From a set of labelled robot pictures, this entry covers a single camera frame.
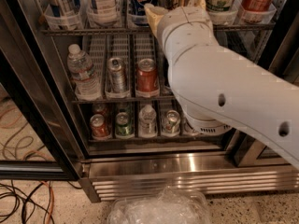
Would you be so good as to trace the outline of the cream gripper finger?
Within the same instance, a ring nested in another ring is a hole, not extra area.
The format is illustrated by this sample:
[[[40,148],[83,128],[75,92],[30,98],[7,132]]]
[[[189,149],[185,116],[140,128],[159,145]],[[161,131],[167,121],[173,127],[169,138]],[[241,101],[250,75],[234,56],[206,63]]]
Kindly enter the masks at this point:
[[[189,0],[187,7],[206,10],[206,0]]]

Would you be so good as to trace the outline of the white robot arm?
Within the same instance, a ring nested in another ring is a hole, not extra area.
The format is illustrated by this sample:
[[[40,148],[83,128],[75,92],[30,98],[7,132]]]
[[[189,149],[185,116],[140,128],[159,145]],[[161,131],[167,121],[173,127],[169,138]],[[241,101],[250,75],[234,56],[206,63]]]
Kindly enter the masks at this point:
[[[298,166],[298,87],[220,46],[204,8],[146,4],[144,9],[169,64],[170,88],[193,128],[207,116]]]

